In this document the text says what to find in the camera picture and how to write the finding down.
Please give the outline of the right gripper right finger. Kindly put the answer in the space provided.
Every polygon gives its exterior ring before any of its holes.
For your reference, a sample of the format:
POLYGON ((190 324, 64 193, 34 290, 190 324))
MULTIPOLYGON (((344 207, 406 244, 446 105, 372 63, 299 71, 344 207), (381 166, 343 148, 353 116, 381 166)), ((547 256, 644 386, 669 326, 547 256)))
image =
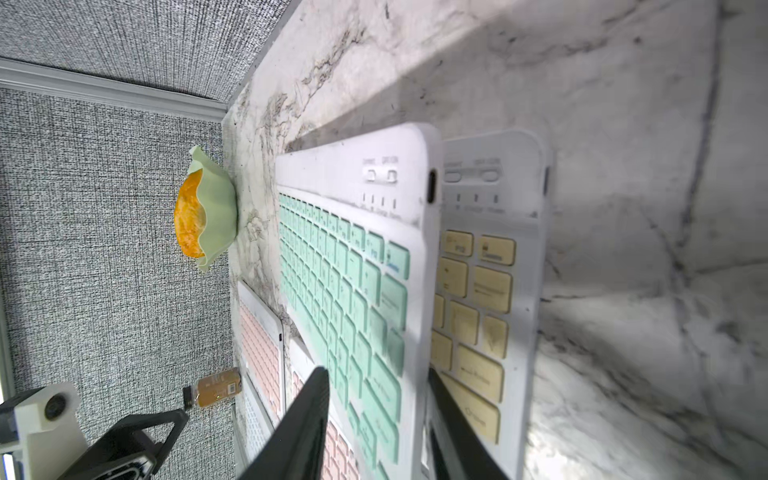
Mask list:
POLYGON ((507 479, 434 368, 428 372, 425 430, 429 479, 507 479))

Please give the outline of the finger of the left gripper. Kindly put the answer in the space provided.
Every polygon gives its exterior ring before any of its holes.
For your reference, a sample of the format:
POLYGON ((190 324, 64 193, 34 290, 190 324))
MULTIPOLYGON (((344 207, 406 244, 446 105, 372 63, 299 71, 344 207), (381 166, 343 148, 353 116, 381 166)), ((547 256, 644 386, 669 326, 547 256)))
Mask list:
POLYGON ((151 479, 169 457, 188 420, 183 409, 128 415, 89 447, 60 479, 151 479), (172 429, 162 442, 145 432, 167 424, 172 429))

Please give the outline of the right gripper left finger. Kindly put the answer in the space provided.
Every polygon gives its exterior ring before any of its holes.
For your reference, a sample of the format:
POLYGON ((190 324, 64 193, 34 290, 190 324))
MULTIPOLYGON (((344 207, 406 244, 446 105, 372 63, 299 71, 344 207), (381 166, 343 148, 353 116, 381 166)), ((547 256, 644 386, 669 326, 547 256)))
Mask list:
POLYGON ((317 367, 240 479, 320 479, 329 400, 329 372, 317 367))

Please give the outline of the pink keyboard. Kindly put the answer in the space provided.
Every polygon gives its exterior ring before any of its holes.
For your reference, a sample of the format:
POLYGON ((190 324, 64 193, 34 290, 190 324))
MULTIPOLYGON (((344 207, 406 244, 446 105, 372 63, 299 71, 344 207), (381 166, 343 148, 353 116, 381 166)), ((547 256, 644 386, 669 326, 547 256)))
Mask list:
MULTIPOLYGON (((289 376, 287 387, 287 408, 302 390, 316 364, 306 345, 298 338, 289 341, 289 376)), ((333 402, 329 402, 326 428, 322 479, 360 479, 357 458, 352 442, 343 433, 333 402)))
POLYGON ((240 357, 271 426, 276 427, 286 410, 283 324, 243 281, 237 282, 237 296, 240 357))

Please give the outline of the yellow keyboard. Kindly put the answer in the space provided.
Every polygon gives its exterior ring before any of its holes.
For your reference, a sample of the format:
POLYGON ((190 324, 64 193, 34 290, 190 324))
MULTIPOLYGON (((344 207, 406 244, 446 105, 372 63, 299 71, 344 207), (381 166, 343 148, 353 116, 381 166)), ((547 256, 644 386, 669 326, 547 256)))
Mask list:
POLYGON ((526 131, 446 144, 431 363, 510 479, 523 471, 549 173, 526 131))

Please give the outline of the green keyboard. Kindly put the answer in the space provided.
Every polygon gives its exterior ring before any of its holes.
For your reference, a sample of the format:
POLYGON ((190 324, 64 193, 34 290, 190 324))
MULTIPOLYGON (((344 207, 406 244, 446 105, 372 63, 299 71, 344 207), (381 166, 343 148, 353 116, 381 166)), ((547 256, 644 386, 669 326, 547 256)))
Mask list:
POLYGON ((275 162, 280 287, 365 479, 421 474, 443 157, 404 123, 275 162))

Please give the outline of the white keyboard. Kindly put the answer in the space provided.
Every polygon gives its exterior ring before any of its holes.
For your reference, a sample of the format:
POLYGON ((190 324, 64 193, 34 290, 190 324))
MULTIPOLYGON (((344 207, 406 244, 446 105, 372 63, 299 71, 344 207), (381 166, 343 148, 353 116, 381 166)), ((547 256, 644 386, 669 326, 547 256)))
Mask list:
POLYGON ((271 419, 244 365, 238 364, 242 391, 234 403, 237 475, 259 456, 273 432, 271 419))

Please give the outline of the glass jar black lid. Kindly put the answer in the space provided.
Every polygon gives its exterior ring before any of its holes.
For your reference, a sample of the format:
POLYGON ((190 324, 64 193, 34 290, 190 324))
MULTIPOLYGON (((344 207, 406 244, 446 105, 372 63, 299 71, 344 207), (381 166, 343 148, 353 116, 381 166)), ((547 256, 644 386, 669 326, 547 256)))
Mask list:
POLYGON ((182 390, 183 408, 205 408, 242 391, 242 377, 237 367, 204 377, 182 390))

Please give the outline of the orange croissant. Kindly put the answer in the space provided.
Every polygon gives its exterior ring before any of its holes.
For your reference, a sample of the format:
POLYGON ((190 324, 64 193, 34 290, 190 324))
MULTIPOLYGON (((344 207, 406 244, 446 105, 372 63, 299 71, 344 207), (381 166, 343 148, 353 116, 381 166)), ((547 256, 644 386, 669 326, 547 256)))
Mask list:
POLYGON ((180 187, 174 208, 174 230, 182 253, 190 258, 202 258, 204 252, 199 237, 206 226, 206 214, 197 197, 202 170, 187 176, 180 187))

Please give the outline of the green leaf-shaped plate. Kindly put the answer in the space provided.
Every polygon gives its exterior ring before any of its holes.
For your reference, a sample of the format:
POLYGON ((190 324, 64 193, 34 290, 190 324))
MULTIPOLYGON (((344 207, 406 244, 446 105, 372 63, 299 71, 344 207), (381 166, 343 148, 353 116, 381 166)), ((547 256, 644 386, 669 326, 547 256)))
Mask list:
POLYGON ((196 266, 207 272, 236 238, 236 192, 227 171, 211 160, 199 145, 189 153, 192 161, 188 174, 201 173, 196 196, 206 216, 205 227, 198 237, 203 256, 196 260, 196 266))

